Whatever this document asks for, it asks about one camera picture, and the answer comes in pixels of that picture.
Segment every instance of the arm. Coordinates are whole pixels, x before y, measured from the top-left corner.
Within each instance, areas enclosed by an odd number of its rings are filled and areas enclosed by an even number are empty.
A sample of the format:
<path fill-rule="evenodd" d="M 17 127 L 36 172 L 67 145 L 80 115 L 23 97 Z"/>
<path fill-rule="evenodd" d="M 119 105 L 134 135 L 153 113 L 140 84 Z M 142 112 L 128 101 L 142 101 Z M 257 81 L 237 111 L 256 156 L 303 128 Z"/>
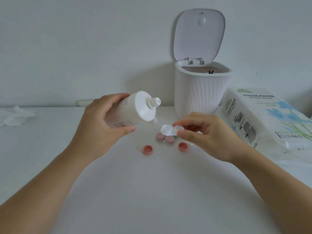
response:
<path fill-rule="evenodd" d="M 110 128 L 104 121 L 113 103 L 128 95 L 103 96 L 86 108 L 68 147 L 0 206 L 1 233 L 49 233 L 80 173 L 135 130 L 133 126 Z"/>
<path fill-rule="evenodd" d="M 185 128 L 178 131 L 180 138 L 240 169 L 284 233 L 312 233 L 312 190 L 308 186 L 244 143 L 217 116 L 191 113 L 176 125 Z"/>

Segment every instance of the green logo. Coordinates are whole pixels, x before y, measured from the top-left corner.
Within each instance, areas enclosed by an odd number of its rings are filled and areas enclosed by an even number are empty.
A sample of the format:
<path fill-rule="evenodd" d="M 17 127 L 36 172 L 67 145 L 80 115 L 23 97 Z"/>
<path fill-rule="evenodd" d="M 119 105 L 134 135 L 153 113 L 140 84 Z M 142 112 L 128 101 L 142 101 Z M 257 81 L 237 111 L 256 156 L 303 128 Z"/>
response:
<path fill-rule="evenodd" d="M 227 108 L 229 107 L 229 105 L 231 104 L 231 102 L 232 102 L 232 99 L 229 99 L 229 100 L 227 101 L 227 103 L 225 104 L 225 110 L 227 110 Z"/>
<path fill-rule="evenodd" d="M 244 89 L 239 89 L 239 90 L 237 90 L 237 92 L 240 92 L 240 93 L 252 93 L 252 91 L 244 90 Z"/>

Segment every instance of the bottle neck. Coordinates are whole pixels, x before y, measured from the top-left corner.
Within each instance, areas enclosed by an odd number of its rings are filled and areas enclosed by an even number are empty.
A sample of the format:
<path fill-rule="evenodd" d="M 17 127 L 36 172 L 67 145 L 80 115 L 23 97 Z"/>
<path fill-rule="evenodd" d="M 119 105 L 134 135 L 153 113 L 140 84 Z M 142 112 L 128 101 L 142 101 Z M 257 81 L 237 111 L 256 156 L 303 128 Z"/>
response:
<path fill-rule="evenodd" d="M 161 104 L 161 101 L 159 98 L 148 98 L 146 99 L 146 104 L 150 109 L 155 109 Z"/>

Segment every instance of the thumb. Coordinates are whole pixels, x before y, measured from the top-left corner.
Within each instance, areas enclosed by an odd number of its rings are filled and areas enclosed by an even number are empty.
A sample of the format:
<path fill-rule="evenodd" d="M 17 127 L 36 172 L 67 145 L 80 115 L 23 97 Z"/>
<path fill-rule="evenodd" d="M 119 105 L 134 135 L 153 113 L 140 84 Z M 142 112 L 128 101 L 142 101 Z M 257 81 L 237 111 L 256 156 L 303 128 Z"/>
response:
<path fill-rule="evenodd" d="M 115 133 L 117 138 L 120 139 L 121 137 L 134 132 L 135 127 L 134 126 L 120 126 L 117 128 L 113 128 L 112 131 Z"/>
<path fill-rule="evenodd" d="M 190 130 L 178 130 L 177 136 L 181 139 L 194 143 L 200 147 L 204 141 L 204 135 Z"/>

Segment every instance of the person's left hand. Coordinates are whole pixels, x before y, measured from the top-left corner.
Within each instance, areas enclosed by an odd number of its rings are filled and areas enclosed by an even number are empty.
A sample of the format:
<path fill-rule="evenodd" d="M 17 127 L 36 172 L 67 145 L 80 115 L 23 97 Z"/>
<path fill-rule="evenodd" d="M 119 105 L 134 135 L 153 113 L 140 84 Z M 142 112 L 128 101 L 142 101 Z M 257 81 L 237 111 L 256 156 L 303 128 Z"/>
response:
<path fill-rule="evenodd" d="M 134 132 L 134 126 L 110 128 L 104 121 L 112 105 L 129 95 L 110 94 L 95 99 L 85 108 L 76 133 L 66 150 L 93 161 L 107 153 L 121 137 Z"/>

